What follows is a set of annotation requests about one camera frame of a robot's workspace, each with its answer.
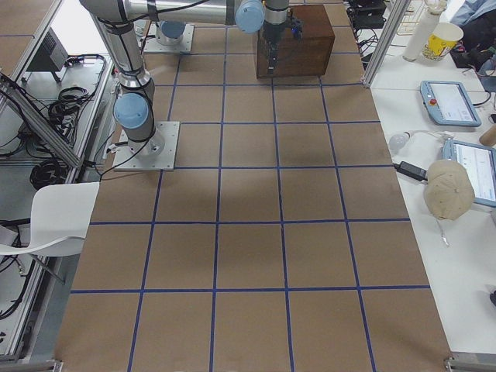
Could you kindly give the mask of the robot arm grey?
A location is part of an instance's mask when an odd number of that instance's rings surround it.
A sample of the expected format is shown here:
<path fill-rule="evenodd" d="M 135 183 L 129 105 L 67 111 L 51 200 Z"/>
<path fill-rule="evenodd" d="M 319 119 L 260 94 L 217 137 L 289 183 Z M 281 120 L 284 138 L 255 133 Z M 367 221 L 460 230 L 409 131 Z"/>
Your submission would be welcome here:
<path fill-rule="evenodd" d="M 119 96 L 113 115 L 136 157 L 152 157 L 165 145 L 153 117 L 153 79 L 144 67 L 133 21 L 124 1 L 82 1 L 118 70 Z"/>
<path fill-rule="evenodd" d="M 267 59 L 267 73 L 275 75 L 284 58 L 279 56 L 285 32 L 294 40 L 303 36 L 303 23 L 288 1 L 124 1 L 127 21 L 202 22 L 237 26 L 245 33 L 262 32 L 260 40 Z"/>

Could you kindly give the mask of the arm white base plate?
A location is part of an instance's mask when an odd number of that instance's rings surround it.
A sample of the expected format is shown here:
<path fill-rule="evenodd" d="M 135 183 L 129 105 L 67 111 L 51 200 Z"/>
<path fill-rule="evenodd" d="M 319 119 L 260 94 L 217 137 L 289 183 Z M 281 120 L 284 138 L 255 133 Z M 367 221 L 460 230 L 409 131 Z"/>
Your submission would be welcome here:
<path fill-rule="evenodd" d="M 155 134 L 144 145 L 129 142 L 122 130 L 119 141 L 126 142 L 115 151 L 112 166 L 117 171 L 172 171 L 175 165 L 179 122 L 155 122 Z"/>
<path fill-rule="evenodd" d="M 189 54 L 192 48 L 194 26 L 186 24 L 178 38 L 165 36 L 155 24 L 151 24 L 144 44 L 144 53 Z"/>

